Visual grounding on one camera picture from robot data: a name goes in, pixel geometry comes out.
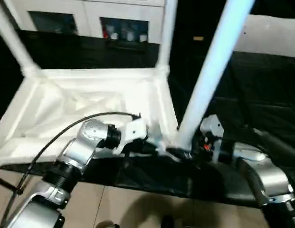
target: white wall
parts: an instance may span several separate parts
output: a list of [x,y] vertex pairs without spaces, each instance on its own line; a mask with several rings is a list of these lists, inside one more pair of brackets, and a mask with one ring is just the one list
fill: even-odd
[[295,57],[295,19],[249,15],[235,51]]

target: wire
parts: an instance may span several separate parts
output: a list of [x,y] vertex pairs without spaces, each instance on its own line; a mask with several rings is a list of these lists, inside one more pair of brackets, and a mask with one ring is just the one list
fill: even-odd
[[98,113],[98,114],[93,114],[93,115],[89,115],[86,116],[80,120],[77,120],[75,122],[73,122],[72,124],[70,124],[69,126],[67,126],[66,128],[64,128],[62,131],[60,131],[55,137],[53,137],[53,139],[51,139],[39,152],[38,154],[34,157],[34,159],[32,160],[31,164],[29,165],[29,167],[27,168],[26,172],[23,174],[22,178],[20,179],[18,185],[17,185],[17,190],[13,192],[11,198],[9,199],[8,205],[5,209],[3,218],[1,220],[0,223],[0,228],[5,227],[6,225],[6,221],[7,221],[7,217],[9,215],[10,209],[13,205],[13,202],[18,194],[18,191],[20,189],[22,189],[23,183],[25,182],[27,176],[29,175],[30,171],[32,170],[33,166],[35,165],[35,163],[37,162],[37,160],[40,158],[40,156],[43,154],[43,152],[55,141],[57,140],[62,134],[64,134],[66,131],[68,131],[70,128],[74,127],[75,125],[79,124],[80,122],[83,122],[85,120],[94,118],[94,117],[98,117],[98,116],[103,116],[103,115],[127,115],[127,116],[131,116],[133,119],[134,118],[138,118],[139,116],[134,115],[134,114],[130,114],[130,113],[125,113],[125,112],[106,112],[106,113]]

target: metal rod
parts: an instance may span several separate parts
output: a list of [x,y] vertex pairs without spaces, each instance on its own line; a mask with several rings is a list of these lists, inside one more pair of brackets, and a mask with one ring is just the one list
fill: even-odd
[[6,44],[10,48],[10,51],[16,58],[22,69],[27,67],[36,67],[32,58],[28,54],[26,48],[20,41],[18,35],[16,34],[13,26],[11,25],[8,17],[4,13],[0,5],[0,35],[5,40]]
[[191,149],[191,141],[209,106],[247,15],[255,0],[228,0],[204,61],[174,145]]
[[166,0],[164,11],[164,22],[162,27],[162,40],[156,67],[169,67],[171,54],[171,43],[175,27],[176,10],[178,0]]
[[2,178],[0,178],[0,185],[7,188],[7,189],[9,189],[10,191],[16,191],[19,195],[21,195],[23,193],[22,190],[18,190],[17,187],[15,187],[14,185],[6,182]]

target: tiled floor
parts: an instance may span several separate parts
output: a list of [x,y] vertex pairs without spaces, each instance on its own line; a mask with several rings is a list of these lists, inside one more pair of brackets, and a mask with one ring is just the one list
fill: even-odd
[[[20,175],[0,171],[0,177],[16,183]],[[40,180],[33,177],[27,191]],[[10,192],[0,186],[0,219]],[[160,228],[164,215],[182,218],[197,228],[267,228],[257,209],[164,196],[135,190],[79,183],[63,215],[65,228],[94,228],[110,220],[121,228]]]

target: black tablecloth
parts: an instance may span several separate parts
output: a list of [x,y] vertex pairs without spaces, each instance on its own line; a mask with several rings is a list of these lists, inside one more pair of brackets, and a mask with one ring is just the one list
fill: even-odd
[[[20,32],[33,59],[46,69],[153,67],[158,46],[145,52],[110,49],[102,39]],[[193,47],[186,56],[171,58],[169,84],[178,121],[182,119],[204,60]],[[19,66],[0,39],[0,118],[22,81]],[[268,130],[295,147],[295,58],[234,53],[207,114],[217,114],[226,137],[250,125]],[[42,174],[49,163],[36,165]],[[23,165],[2,168],[24,171]],[[295,167],[286,167],[295,180]],[[247,182],[230,167],[219,164],[200,171],[167,158],[93,161],[82,181],[204,200],[255,206]]]

